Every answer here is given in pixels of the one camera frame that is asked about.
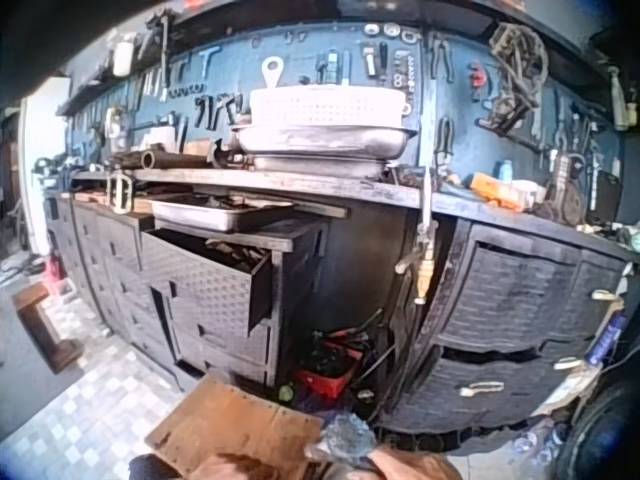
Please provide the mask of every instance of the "tiled floor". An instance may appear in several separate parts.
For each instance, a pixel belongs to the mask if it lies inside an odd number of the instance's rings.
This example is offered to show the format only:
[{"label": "tiled floor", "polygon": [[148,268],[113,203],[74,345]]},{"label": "tiled floor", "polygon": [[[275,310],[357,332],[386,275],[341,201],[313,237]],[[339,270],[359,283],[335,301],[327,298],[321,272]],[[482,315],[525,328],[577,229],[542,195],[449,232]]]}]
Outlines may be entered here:
[{"label": "tiled floor", "polygon": [[0,464],[16,480],[128,479],[129,461],[149,452],[144,437],[183,394],[105,338],[79,298],[45,310],[61,337],[85,345],[85,375],[0,444]]}]

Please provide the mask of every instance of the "person's hand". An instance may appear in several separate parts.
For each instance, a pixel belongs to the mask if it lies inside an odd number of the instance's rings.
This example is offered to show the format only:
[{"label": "person's hand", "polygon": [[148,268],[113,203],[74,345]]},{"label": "person's hand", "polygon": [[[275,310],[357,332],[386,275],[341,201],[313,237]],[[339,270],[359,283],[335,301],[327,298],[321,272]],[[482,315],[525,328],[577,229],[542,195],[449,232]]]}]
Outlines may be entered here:
[{"label": "person's hand", "polygon": [[188,480],[278,480],[278,471],[247,456],[213,455]]},{"label": "person's hand", "polygon": [[462,480],[442,455],[413,455],[382,446],[368,457],[384,477],[371,472],[351,472],[347,475],[349,480]]}]

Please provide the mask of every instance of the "metal tray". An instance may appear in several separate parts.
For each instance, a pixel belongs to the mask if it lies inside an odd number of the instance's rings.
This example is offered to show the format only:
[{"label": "metal tray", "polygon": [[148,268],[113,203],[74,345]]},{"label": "metal tray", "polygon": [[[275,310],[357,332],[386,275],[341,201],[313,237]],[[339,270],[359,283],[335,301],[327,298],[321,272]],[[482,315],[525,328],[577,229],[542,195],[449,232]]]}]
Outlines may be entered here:
[{"label": "metal tray", "polygon": [[273,155],[327,155],[394,160],[404,151],[413,130],[357,125],[305,125],[234,127],[247,153]]},{"label": "metal tray", "polygon": [[233,210],[207,206],[211,195],[185,195],[171,201],[151,200],[156,218],[185,226],[218,232],[246,232],[285,218],[293,212],[291,202],[276,202],[233,195],[225,198],[242,200],[249,208]]},{"label": "metal tray", "polygon": [[385,161],[364,158],[332,158],[309,155],[256,155],[253,168],[262,172],[287,172],[340,178],[377,179]]}]

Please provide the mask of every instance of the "blue bottle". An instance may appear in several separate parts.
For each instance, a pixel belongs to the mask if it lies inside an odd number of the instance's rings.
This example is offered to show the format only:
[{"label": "blue bottle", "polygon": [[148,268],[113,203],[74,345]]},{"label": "blue bottle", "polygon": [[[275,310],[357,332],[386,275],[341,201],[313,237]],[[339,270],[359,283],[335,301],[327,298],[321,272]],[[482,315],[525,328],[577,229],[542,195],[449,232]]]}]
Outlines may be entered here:
[{"label": "blue bottle", "polygon": [[500,170],[498,171],[498,179],[504,183],[513,182],[513,164],[511,160],[505,160],[500,165]]},{"label": "blue bottle", "polygon": [[587,362],[589,364],[594,367],[600,364],[604,356],[611,350],[613,344],[620,338],[625,323],[627,323],[627,317],[624,316],[622,311],[617,311],[611,316],[611,320],[609,320],[600,338],[587,353]]}]

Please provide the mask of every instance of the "pegboard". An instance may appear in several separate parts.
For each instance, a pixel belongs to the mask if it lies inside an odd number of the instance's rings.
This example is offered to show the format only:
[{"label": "pegboard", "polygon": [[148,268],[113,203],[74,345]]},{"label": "pegboard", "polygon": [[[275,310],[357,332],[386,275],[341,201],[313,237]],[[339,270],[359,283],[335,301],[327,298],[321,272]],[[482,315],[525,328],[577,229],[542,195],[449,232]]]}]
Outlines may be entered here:
[{"label": "pegboard", "polygon": [[[295,25],[290,27],[275,27],[266,30],[259,30],[246,34],[239,34],[228,37],[224,40],[203,45],[185,54],[172,57],[170,64],[186,59],[187,63],[182,69],[182,81],[175,82],[176,72],[172,72],[172,88],[188,87],[204,83],[206,95],[216,97],[219,94],[241,94],[243,97],[243,111],[248,111],[250,93],[254,89],[265,88],[266,83],[262,74],[262,63],[271,56],[279,56],[284,61],[282,75],[278,81],[278,87],[299,85],[302,77],[307,77],[311,83],[316,83],[316,65],[318,55],[327,55],[331,50],[338,53],[340,68],[343,63],[343,52],[348,51],[351,56],[350,84],[358,86],[380,86],[391,88],[393,85],[394,56],[396,52],[402,51],[411,56],[415,61],[415,94],[411,102],[411,113],[403,117],[403,127],[418,130],[420,126],[420,112],[422,111],[422,45],[418,40],[416,43],[407,44],[400,37],[391,38],[382,32],[376,36],[368,36],[364,33],[365,23],[330,23]],[[402,27],[403,30],[417,33],[416,29]],[[376,66],[380,71],[379,46],[382,42],[388,45],[388,66],[384,79],[369,78],[365,70],[365,59],[362,54],[363,47],[370,45],[374,47],[376,54]],[[219,46],[221,50],[211,57],[206,80],[202,80],[203,56],[199,53],[214,46]],[[340,82],[340,72],[338,72],[338,82]],[[94,104],[98,106],[99,112],[106,112],[107,105],[127,103],[132,105],[136,92],[136,79],[123,82],[122,85],[100,97]],[[229,139],[231,129],[224,109],[220,113],[217,129],[210,132],[204,128],[194,127],[197,117],[197,109],[194,105],[198,94],[186,97],[167,99],[160,102],[158,97],[143,96],[140,110],[131,119],[132,124],[141,124],[155,120],[157,115],[165,115],[175,111],[179,115],[189,117],[186,142],[197,139],[222,138],[223,142]],[[95,106],[89,105],[85,111],[93,111]],[[84,112],[79,113],[78,120],[74,122],[83,124]],[[145,131],[134,132],[134,144],[140,142]],[[73,144],[90,143],[90,137],[83,129],[75,128],[73,132]],[[415,165],[418,155],[418,137],[409,140],[400,162]],[[103,155],[108,155],[108,151],[103,149]]]},{"label": "pegboard", "polygon": [[[445,35],[449,41],[454,65],[454,79],[449,83],[444,75],[444,65],[441,61],[440,72],[435,80],[428,75],[431,53],[429,33],[411,27],[402,26],[403,30],[421,33],[421,39],[414,44],[407,44],[400,37],[390,38],[382,32],[382,24],[378,24],[381,32],[369,36],[364,32],[365,23],[362,22],[334,22],[297,24],[281,26],[263,30],[256,30],[242,34],[234,34],[225,39],[203,45],[198,49],[173,57],[171,63],[186,59],[182,70],[182,80],[176,83],[176,72],[172,73],[173,87],[188,87],[204,83],[207,95],[214,97],[219,94],[241,94],[243,97],[242,111],[249,107],[250,92],[266,86],[262,75],[262,62],[270,56],[279,56],[284,61],[284,68],[278,86],[300,84],[301,78],[307,77],[311,83],[316,82],[316,66],[318,55],[326,55],[330,51],[338,53],[340,62],[345,51],[351,56],[351,85],[361,86],[392,86],[394,54],[397,51],[408,52],[415,59],[415,94],[412,100],[412,110],[404,117],[403,126],[417,130],[416,137],[409,140],[407,148],[400,158],[400,162],[415,165],[431,165],[437,122],[443,115],[448,115],[454,122],[455,137],[453,143],[452,170],[463,180],[469,180],[473,173],[483,172],[497,175],[499,166],[504,160],[513,163],[514,178],[533,180],[544,185],[549,176],[548,162],[540,164],[539,155],[516,144],[515,142],[497,136],[476,125],[478,119],[487,118],[489,110],[483,107],[483,100],[489,96],[485,87],[480,91],[481,100],[477,103],[471,99],[471,69],[473,62],[479,62],[487,71],[493,87],[493,95],[497,94],[500,75],[497,71],[495,59],[490,55],[488,46],[461,36]],[[367,77],[365,60],[362,55],[363,46],[369,44],[374,47],[376,55],[379,45],[386,42],[389,48],[389,59],[385,80]],[[202,81],[203,57],[200,52],[211,47],[219,46],[220,52],[211,57],[207,78]],[[85,111],[98,112],[95,118],[104,118],[108,105],[127,102],[132,105],[136,94],[137,77],[123,82],[100,97],[94,104],[88,105]],[[561,94],[565,105],[565,127],[567,135],[571,136],[571,105],[575,103],[583,110],[590,108],[575,93],[549,78],[542,93],[542,128],[545,132],[545,143],[553,145],[553,137],[557,126],[557,111],[554,90]],[[158,97],[143,96],[138,112],[132,117],[133,124],[152,121],[158,115],[165,115],[174,111],[179,115],[189,117],[186,141],[197,139],[214,140],[229,139],[230,126],[224,110],[218,122],[217,130],[209,132],[202,126],[194,127],[197,109],[194,100],[197,94],[182,98],[168,99],[161,103]],[[91,141],[86,131],[77,128],[82,124],[83,112],[76,116],[74,130],[70,142],[72,145],[84,144],[89,151]],[[533,113],[529,112],[522,122],[522,126],[513,133],[531,138],[530,130]],[[620,136],[614,130],[611,122],[604,118],[599,123],[605,130],[597,134],[597,142],[604,156],[604,171],[611,172],[615,157],[621,158]],[[133,141],[138,143],[144,131],[135,132]],[[108,155],[107,147],[102,151],[103,158]],[[588,179],[583,174],[579,179],[579,187],[584,194],[588,192]]]}]

